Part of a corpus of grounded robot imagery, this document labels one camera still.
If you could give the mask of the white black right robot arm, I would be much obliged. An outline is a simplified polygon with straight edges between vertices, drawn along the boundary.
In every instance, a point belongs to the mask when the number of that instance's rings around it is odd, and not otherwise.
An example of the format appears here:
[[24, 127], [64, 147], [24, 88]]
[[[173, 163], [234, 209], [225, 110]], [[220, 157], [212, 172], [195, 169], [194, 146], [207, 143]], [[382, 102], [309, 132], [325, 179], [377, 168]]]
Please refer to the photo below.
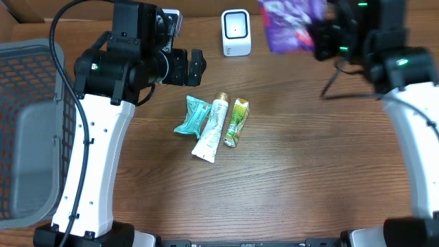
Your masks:
[[318, 60], [360, 66], [392, 122], [411, 189], [409, 217], [343, 231], [336, 246], [438, 245], [438, 70], [424, 47], [407, 44], [404, 1], [333, 1], [334, 18], [311, 26]]

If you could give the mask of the teal snack packet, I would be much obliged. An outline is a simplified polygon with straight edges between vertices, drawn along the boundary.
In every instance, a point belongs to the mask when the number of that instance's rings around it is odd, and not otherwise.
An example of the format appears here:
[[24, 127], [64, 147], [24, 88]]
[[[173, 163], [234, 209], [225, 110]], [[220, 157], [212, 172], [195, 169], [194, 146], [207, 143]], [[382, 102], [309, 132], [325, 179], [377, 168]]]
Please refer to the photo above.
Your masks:
[[179, 134], [194, 134], [200, 138], [201, 127], [210, 113], [212, 105], [190, 95], [187, 96], [187, 114], [181, 125], [174, 129]]

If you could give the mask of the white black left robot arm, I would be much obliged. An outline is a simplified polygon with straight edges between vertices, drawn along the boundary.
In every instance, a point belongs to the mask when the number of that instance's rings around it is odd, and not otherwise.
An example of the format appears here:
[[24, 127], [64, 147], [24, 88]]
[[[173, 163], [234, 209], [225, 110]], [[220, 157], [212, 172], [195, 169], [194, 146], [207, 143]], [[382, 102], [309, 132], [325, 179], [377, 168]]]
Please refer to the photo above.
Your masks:
[[115, 221], [115, 178], [123, 139], [143, 89], [157, 84], [198, 86], [206, 69], [199, 49], [173, 46], [182, 14], [138, 1], [116, 1], [112, 29], [75, 61], [67, 82], [76, 109], [66, 183], [49, 224], [34, 232], [35, 246], [158, 247], [158, 235]]

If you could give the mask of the grey plastic basket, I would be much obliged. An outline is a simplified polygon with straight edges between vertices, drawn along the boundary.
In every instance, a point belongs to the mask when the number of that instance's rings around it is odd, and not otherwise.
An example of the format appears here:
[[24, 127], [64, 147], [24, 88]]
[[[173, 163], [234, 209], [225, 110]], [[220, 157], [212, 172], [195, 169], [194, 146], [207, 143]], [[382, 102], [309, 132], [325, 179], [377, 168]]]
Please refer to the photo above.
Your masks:
[[1, 228], [55, 213], [73, 147], [75, 105], [46, 38], [1, 44]]

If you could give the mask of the green juice carton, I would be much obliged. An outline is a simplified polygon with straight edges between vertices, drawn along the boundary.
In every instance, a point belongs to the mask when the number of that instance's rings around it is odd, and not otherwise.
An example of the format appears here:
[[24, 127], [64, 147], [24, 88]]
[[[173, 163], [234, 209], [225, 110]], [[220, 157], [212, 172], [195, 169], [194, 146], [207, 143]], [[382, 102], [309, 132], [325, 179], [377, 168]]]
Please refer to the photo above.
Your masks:
[[233, 106], [230, 124], [224, 137], [224, 143], [227, 146], [232, 148], [237, 146], [249, 112], [249, 101], [237, 98]]

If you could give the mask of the white barcode scanner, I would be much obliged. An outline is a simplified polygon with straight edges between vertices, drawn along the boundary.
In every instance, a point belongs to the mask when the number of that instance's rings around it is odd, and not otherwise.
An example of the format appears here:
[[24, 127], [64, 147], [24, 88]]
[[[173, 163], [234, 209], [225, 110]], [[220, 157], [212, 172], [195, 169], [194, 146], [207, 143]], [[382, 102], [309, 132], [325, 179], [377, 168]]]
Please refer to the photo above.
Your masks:
[[252, 49], [250, 14], [245, 9], [226, 10], [221, 15], [222, 46], [226, 57], [247, 56]]

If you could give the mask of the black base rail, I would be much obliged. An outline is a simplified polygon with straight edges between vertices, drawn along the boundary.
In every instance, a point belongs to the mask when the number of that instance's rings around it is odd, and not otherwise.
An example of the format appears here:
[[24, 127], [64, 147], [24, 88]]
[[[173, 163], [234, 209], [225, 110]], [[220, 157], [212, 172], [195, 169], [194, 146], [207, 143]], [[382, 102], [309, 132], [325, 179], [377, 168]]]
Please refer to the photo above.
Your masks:
[[338, 238], [309, 238], [302, 241], [240, 241], [191, 242], [187, 239], [163, 240], [162, 247], [341, 247], [347, 246]]

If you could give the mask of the purple pad package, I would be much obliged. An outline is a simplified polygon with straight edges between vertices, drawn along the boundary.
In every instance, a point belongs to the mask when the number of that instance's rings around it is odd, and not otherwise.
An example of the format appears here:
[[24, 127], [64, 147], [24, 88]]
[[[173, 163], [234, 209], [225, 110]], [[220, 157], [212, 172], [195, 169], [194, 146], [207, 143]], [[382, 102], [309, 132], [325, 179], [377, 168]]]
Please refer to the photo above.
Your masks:
[[326, 0], [258, 0], [258, 4], [272, 53], [313, 51], [309, 28], [325, 17]]

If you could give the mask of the white tube gold cap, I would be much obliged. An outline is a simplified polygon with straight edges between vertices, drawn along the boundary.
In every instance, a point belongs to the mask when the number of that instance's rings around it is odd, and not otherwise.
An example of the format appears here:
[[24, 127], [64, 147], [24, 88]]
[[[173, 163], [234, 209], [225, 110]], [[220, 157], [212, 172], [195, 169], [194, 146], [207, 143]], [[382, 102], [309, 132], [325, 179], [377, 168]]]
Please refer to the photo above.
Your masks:
[[228, 112], [230, 96], [227, 93], [217, 93], [213, 100], [209, 118], [198, 139], [192, 155], [210, 163], [215, 162], [218, 145], [222, 136], [224, 121]]

